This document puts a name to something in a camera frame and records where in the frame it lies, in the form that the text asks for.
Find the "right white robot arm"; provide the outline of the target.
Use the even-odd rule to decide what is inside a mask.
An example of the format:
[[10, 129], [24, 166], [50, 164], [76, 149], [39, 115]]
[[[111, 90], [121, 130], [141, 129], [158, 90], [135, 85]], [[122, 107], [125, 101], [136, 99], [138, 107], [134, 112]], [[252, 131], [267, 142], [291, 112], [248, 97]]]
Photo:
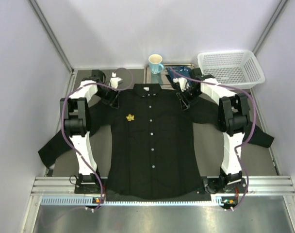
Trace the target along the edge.
[[217, 181], [205, 180], [206, 192], [230, 192], [244, 186], [241, 150], [247, 126], [250, 123], [248, 96], [235, 93], [232, 87], [218, 82], [213, 75], [203, 75], [199, 68], [186, 77], [174, 73], [174, 85], [183, 110], [190, 109], [200, 94], [209, 96], [218, 106], [217, 125], [223, 133], [224, 155]]

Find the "black button shirt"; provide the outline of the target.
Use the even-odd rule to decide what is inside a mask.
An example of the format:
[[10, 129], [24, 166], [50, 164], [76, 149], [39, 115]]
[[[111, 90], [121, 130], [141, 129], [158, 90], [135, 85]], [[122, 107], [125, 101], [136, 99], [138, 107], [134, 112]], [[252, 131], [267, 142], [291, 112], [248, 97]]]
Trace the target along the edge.
[[[135, 84], [118, 95], [119, 108], [101, 99], [89, 106], [92, 126], [90, 137], [102, 126], [112, 134], [111, 168], [106, 188], [120, 195], [145, 200], [175, 198], [203, 185], [194, 149], [194, 124], [217, 128], [218, 106], [199, 95], [190, 109], [183, 111], [177, 90], [155, 84]], [[132, 114], [134, 121], [127, 121]], [[268, 148], [273, 137], [252, 122], [243, 142]], [[72, 148], [60, 131], [39, 150], [43, 164], [51, 166]]]

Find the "gold brooch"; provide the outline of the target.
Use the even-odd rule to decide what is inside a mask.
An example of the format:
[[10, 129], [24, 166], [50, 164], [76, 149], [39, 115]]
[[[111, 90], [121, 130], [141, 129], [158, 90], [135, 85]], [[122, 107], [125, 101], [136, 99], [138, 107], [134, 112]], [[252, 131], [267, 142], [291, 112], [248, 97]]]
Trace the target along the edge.
[[128, 115], [126, 116], [126, 119], [127, 119], [127, 121], [134, 121], [134, 120], [135, 120], [135, 117], [134, 117], [134, 115], [132, 115], [132, 114], [128, 114]]

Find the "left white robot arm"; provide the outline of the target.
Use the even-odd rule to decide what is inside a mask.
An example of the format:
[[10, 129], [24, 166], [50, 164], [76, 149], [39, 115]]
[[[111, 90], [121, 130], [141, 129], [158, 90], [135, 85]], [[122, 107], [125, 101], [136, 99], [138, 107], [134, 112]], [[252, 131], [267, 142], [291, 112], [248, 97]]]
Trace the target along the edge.
[[75, 151], [79, 163], [79, 172], [75, 177], [76, 194], [103, 193], [90, 144], [92, 120], [88, 103], [93, 96], [98, 96], [108, 106], [117, 107], [117, 88], [121, 81], [115, 72], [106, 81], [106, 75], [101, 70], [92, 70], [91, 76], [84, 78], [77, 89], [60, 99], [62, 136]]

